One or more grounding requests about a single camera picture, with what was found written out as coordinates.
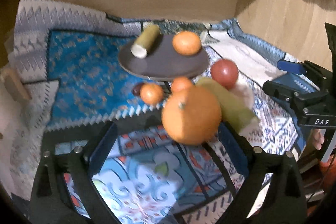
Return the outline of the person's right hand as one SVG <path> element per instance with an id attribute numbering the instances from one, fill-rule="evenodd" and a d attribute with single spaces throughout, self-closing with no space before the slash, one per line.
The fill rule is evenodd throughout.
<path id="1" fill-rule="evenodd" d="M 320 129 L 314 129 L 312 131 L 312 143 L 316 150 L 320 150 L 325 141 L 322 131 Z"/>

